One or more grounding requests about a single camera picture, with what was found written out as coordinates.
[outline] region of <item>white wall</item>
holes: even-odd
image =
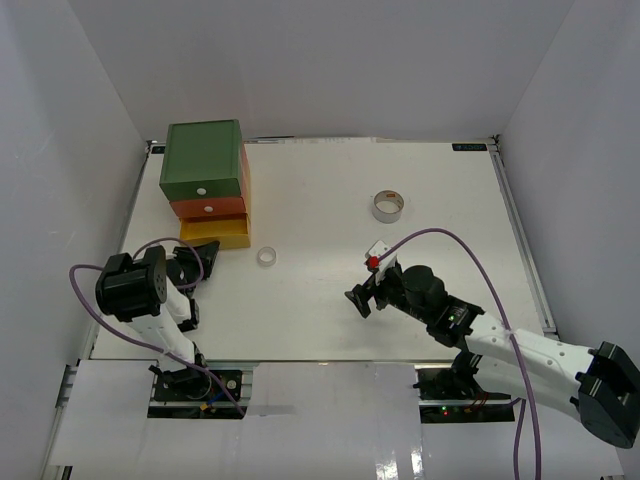
[[[580,0],[509,122],[504,160],[562,338],[618,343],[636,364],[639,136],[640,2]],[[640,479],[640,445],[619,456]]]
[[[501,132],[573,0],[70,0],[145,139]]]
[[[33,480],[90,322],[67,272],[117,246],[144,144],[66,0],[2,0],[0,58],[0,476]]]

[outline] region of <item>stacked drawer unit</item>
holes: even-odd
[[[237,120],[169,126],[160,188],[180,218],[182,240],[251,245],[251,176]]]

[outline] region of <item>small red object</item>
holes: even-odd
[[[380,265],[380,260],[378,260],[378,257],[369,257],[369,268],[378,268],[378,265]]]

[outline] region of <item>black sticker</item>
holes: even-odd
[[[454,152],[486,152],[487,145],[484,143],[452,143]]]

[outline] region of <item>silver tape roll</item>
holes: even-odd
[[[397,222],[402,215],[404,199],[393,190],[383,190],[373,197],[371,211],[373,216],[382,223]]]

